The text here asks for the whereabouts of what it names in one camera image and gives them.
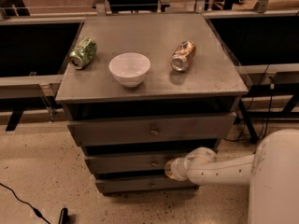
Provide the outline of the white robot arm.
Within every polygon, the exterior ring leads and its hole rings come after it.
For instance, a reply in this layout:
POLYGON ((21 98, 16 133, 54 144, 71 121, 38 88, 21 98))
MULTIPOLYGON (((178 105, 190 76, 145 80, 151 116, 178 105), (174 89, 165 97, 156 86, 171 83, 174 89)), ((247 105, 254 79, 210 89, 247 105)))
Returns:
POLYGON ((199 147, 168 161, 165 174, 195 185, 249 186, 248 224, 299 224, 299 131, 267 135, 252 155, 216 161, 199 147))

